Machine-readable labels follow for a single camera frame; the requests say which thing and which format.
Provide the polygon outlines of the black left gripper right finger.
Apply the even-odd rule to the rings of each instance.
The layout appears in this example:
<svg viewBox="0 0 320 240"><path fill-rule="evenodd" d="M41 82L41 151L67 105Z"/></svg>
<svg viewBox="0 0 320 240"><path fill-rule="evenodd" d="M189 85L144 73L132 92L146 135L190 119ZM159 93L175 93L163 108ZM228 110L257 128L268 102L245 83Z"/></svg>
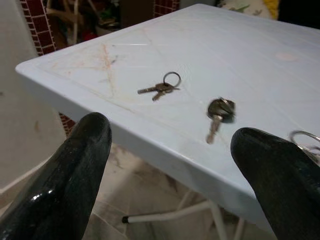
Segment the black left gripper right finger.
<svg viewBox="0 0 320 240"><path fill-rule="evenodd" d="M277 239L320 238L320 167L302 149L243 127L233 134L230 152Z"/></svg>

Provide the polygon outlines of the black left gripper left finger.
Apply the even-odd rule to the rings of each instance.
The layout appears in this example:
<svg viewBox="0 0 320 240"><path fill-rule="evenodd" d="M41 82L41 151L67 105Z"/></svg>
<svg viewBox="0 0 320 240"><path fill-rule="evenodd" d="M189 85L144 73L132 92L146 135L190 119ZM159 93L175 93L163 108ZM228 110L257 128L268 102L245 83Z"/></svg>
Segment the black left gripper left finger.
<svg viewBox="0 0 320 240"><path fill-rule="evenodd" d="M82 239L111 145L111 124L103 114L80 119L1 216L1 239Z"/></svg>

